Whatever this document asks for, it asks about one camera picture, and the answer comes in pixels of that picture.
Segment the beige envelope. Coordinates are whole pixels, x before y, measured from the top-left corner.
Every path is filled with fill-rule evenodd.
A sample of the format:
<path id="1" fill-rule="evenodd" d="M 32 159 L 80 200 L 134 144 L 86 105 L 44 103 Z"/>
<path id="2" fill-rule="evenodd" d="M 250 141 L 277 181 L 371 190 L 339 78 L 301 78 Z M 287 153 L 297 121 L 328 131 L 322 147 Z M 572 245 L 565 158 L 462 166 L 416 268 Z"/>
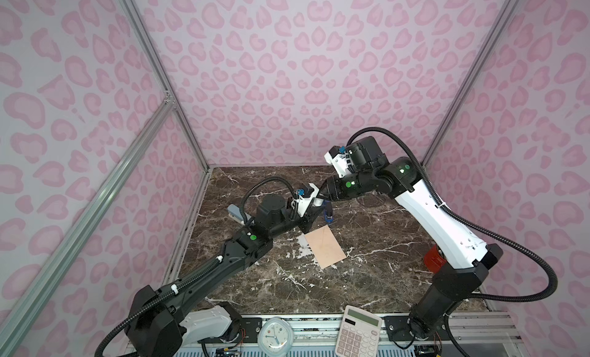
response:
<path id="1" fill-rule="evenodd" d="M 322 226 L 304 235 L 321 269 L 326 269 L 347 258 L 329 226 Z"/>

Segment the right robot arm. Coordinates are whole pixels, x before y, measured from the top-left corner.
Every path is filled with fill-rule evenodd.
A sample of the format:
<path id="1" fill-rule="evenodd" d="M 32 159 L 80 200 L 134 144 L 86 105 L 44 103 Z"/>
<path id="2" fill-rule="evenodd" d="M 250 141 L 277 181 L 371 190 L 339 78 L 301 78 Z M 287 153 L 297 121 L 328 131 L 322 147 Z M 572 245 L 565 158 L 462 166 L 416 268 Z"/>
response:
<path id="1" fill-rule="evenodd" d="M 450 217 L 427 186 L 423 167 L 413 157 L 388 160 L 373 137 L 333 146 L 324 156 L 336 176 L 321 186 L 332 202 L 378 192 L 395 200 L 425 229 L 442 251 L 445 263 L 422 299 L 410 311 L 404 332 L 426 339 L 445 315 L 477 290 L 502 256 L 466 225 Z"/>

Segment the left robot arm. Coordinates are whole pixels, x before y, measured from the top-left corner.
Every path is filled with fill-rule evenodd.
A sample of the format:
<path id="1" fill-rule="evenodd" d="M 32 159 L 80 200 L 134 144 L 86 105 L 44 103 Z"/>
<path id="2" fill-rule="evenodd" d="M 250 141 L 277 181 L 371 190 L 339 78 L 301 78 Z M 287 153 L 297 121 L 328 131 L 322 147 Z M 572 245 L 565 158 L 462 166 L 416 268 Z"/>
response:
<path id="1" fill-rule="evenodd" d="M 181 348 L 187 328 L 181 325 L 206 296 L 239 272 L 262 259 L 276 237 L 298 228 L 310 231 L 324 214 L 323 200 L 285 200 L 269 195 L 254 216 L 221 246 L 201 268 L 159 289 L 141 288 L 134 296 L 124 334 L 135 347 L 133 356 L 173 356 Z"/>

